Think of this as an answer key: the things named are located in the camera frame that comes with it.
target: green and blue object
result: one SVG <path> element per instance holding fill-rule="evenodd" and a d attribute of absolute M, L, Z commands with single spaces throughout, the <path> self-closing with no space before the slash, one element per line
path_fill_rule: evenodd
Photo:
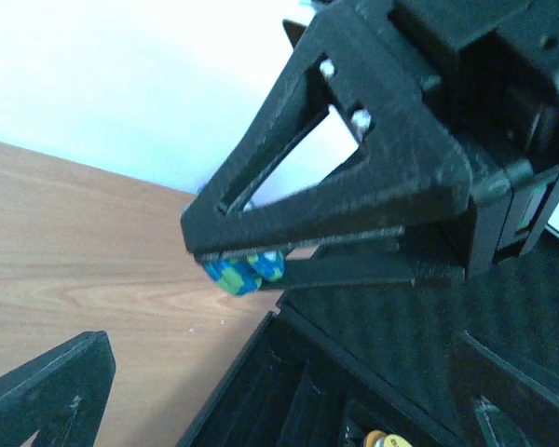
<path fill-rule="evenodd" d="M 285 272 L 283 253 L 268 251 L 241 259 L 221 259 L 203 269 L 221 289 L 233 295 L 258 290 L 263 281 L 277 281 Z"/>

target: black foam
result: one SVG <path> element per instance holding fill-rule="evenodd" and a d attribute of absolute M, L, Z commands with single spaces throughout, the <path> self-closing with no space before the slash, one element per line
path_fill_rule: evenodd
<path fill-rule="evenodd" d="M 286 292 L 281 302 L 460 437 L 446 369 L 455 332 L 559 374 L 559 241 L 550 235 L 528 255 L 451 289 L 322 288 Z"/>

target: wooden table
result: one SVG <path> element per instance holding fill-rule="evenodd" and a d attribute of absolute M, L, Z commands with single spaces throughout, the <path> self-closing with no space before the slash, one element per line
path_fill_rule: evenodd
<path fill-rule="evenodd" d="M 0 143 L 0 375 L 106 330 L 117 370 L 96 445 L 175 445 L 278 298 L 212 285 L 184 249 L 191 199 Z"/>

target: screw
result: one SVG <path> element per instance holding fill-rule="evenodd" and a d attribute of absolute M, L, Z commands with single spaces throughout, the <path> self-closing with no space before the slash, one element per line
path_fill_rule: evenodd
<path fill-rule="evenodd" d="M 319 71 L 326 81 L 329 81 L 335 75 L 335 65 L 331 59 L 326 59 L 319 64 Z"/>
<path fill-rule="evenodd" d="M 371 114 L 369 114 L 368 110 L 360 109 L 352 114 L 352 119 L 350 120 L 350 122 L 352 123 L 352 127 L 356 132 L 356 136 L 359 138 L 359 140 L 362 140 L 371 129 L 373 119 L 371 118 Z"/>

